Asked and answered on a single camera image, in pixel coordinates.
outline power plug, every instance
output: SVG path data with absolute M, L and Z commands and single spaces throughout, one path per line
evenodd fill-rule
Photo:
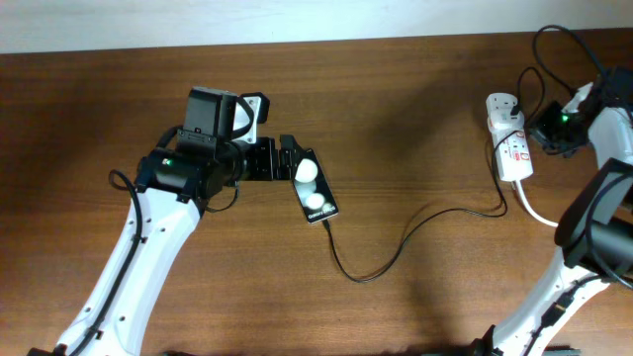
M 498 176 L 504 182 L 522 180 L 534 173 L 523 129 L 525 118 L 520 111 L 512 114 L 516 103 L 516 97 L 504 93 L 491 94 L 486 99 L 488 129 L 493 135 L 493 146 L 498 145 L 495 153 Z M 518 132 L 506 138 L 513 131 Z

